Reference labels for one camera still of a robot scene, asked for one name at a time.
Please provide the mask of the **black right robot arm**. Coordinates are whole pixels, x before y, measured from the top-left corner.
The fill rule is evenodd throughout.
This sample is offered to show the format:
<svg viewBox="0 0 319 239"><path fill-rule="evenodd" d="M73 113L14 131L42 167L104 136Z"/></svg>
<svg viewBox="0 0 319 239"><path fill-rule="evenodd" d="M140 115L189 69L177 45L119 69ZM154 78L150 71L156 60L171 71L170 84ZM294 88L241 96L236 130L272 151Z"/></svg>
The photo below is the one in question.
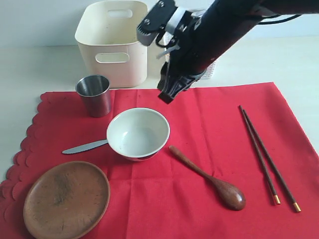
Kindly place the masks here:
<svg viewBox="0 0 319 239"><path fill-rule="evenodd" d="M206 68L266 16L315 14L317 0L216 0L199 20L177 34L179 49L162 69L159 98L169 104L199 80Z"/></svg>

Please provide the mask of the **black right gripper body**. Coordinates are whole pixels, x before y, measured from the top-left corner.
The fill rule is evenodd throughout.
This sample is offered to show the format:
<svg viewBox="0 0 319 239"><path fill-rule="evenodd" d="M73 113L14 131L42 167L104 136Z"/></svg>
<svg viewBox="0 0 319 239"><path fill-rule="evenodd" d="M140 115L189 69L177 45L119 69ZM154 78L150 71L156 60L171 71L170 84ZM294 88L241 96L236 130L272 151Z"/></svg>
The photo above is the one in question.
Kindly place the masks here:
<svg viewBox="0 0 319 239"><path fill-rule="evenodd" d="M169 55L160 72L160 87L190 87L205 73L205 70L189 73L190 64L187 63L187 57L193 46L191 34L200 25L203 15L204 12L164 12L160 14L159 39L165 33L171 35L166 45L159 45L165 48L162 56Z"/></svg>

